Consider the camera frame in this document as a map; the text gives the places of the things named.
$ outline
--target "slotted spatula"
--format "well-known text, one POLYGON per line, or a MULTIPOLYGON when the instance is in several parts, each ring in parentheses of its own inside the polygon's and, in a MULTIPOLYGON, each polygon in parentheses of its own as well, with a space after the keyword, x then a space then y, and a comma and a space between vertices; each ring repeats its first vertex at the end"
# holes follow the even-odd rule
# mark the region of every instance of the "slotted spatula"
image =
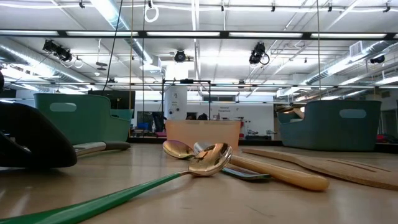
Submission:
POLYGON ((310 170, 332 175, 358 184, 398 190, 398 172, 360 162, 342 159, 300 156, 296 154, 260 149, 243 152, 293 162, 310 170))

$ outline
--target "workshop room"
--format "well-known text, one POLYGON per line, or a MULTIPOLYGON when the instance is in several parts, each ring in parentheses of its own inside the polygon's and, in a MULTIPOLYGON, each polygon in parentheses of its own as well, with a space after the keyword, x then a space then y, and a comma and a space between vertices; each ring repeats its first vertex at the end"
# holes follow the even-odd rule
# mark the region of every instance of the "workshop room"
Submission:
POLYGON ((0 0, 0 223, 396 224, 398 0, 0 0))

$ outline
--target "desk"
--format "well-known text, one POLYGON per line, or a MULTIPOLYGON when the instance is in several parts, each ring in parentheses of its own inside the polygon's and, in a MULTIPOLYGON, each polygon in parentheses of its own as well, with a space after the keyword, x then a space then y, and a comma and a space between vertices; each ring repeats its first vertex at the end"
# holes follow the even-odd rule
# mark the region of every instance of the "desk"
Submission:
MULTIPOLYGON (((398 155, 254 147, 335 157, 398 169, 398 155)), ((244 154, 271 164, 295 164, 244 154)), ((47 172, 0 168, 0 218, 40 212, 100 197, 186 169, 161 144, 82 156, 78 164, 47 172)), ((278 182, 250 183, 228 175, 184 176, 84 223, 397 223, 398 192, 328 177, 326 192, 278 182)))

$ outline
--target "green plastic bin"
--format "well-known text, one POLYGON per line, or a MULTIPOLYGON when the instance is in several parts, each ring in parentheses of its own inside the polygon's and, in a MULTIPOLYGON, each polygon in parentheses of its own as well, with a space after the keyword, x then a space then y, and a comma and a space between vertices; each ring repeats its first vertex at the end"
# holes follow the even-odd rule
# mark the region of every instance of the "green plastic bin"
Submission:
POLYGON ((73 145, 127 139, 132 110, 111 110, 107 97, 36 93, 34 98, 36 108, 73 145))
POLYGON ((295 113, 278 113, 282 142, 319 151, 373 151, 380 107, 380 101, 311 101, 302 121, 295 113))

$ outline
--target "metal utensil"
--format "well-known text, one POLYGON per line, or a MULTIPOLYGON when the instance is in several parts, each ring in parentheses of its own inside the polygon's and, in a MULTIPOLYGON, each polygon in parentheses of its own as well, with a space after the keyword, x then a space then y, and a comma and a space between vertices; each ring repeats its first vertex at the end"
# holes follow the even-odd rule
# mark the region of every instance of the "metal utensil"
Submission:
MULTIPOLYGON (((194 145, 194 149, 187 146, 186 144, 175 141, 175 140, 167 140, 163 143, 163 150, 169 156, 172 156, 176 159, 191 159, 195 157, 195 154, 199 154, 200 152, 206 150, 212 144, 208 142, 197 142, 194 145)), ((246 172, 245 170, 237 170, 232 167, 223 168, 224 173, 228 175, 232 175, 233 177, 239 178, 241 180, 264 180, 268 179, 271 176, 268 174, 258 174, 254 172, 246 172)))
POLYGON ((0 223, 79 223, 127 202, 133 197, 170 180, 176 179, 177 177, 187 174, 202 177, 213 175, 227 165, 231 156, 232 147, 227 144, 218 143, 208 147, 192 158, 188 166, 188 171, 171 174, 87 202, 30 215, 3 219, 0 220, 0 223))
MULTIPOLYGON (((193 151, 200 152, 206 148, 208 144, 208 142, 196 142, 193 145, 193 151)), ((258 162, 244 157, 232 156, 229 163, 260 174, 270 174, 273 178, 308 190, 322 191, 326 190, 329 186, 329 181, 320 175, 308 174, 306 172, 258 162)))

